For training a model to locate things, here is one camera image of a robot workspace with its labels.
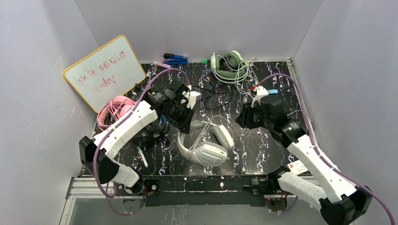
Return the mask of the white headphones with cable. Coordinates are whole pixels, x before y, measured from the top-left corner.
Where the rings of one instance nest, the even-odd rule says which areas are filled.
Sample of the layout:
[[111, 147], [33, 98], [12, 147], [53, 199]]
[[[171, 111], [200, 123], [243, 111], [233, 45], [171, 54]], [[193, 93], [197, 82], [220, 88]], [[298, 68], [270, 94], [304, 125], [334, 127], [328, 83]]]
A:
[[[271, 137], [286, 148], [291, 143], [297, 143], [300, 137], [308, 134], [308, 130], [299, 120], [289, 117], [288, 119], [291, 130], [281, 132], [268, 130]], [[228, 159], [228, 153], [235, 147], [234, 138], [226, 126], [214, 124], [213, 120], [193, 121], [190, 124], [190, 130], [201, 131], [192, 146], [185, 145], [187, 134], [182, 132], [178, 133], [177, 143], [180, 153], [196, 164], [210, 167], [221, 166]]]

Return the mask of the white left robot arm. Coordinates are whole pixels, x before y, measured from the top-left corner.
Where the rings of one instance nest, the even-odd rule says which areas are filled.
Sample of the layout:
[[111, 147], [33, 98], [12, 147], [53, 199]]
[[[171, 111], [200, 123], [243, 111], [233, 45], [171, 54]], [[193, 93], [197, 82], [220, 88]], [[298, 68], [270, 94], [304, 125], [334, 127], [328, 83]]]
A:
[[161, 90], [145, 89], [119, 120], [93, 138], [79, 141], [80, 158], [84, 167], [95, 177], [99, 186], [110, 182], [132, 188], [140, 182], [140, 174], [114, 158], [121, 148], [144, 127], [166, 116], [171, 126], [187, 134], [201, 93], [183, 83]]

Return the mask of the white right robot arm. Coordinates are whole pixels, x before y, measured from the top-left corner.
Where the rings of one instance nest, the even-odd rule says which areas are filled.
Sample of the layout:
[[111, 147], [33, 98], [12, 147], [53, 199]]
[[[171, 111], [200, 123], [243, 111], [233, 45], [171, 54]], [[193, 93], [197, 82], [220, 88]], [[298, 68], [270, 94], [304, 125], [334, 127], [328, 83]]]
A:
[[299, 177], [292, 168], [280, 166], [253, 188], [294, 194], [316, 208], [329, 225], [349, 225], [364, 215], [373, 199], [371, 194], [338, 174], [339, 170], [315, 149], [307, 128], [287, 116], [282, 100], [272, 90], [258, 85], [253, 92], [253, 101], [243, 106], [236, 123], [247, 129], [267, 129], [318, 181], [315, 185]]

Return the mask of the pink headphones with cable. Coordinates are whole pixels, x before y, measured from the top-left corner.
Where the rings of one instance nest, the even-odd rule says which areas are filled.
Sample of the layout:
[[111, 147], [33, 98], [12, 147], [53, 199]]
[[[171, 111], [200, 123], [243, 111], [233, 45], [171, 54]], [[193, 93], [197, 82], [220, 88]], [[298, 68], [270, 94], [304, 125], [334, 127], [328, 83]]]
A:
[[97, 114], [97, 126], [101, 131], [107, 129], [110, 125], [106, 125], [106, 118], [110, 114], [114, 120], [119, 120], [125, 115], [134, 105], [135, 101], [126, 96], [116, 96], [111, 101], [106, 103]]

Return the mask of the black blue headphones with cable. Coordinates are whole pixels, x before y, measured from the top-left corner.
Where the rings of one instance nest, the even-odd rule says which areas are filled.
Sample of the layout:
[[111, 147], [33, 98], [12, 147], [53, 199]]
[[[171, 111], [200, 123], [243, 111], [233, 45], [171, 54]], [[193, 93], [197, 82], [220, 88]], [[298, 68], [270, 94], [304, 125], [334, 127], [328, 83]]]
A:
[[170, 140], [167, 138], [170, 127], [168, 117], [161, 115], [156, 121], [141, 129], [129, 142], [140, 148], [151, 147], [160, 142], [170, 144]]

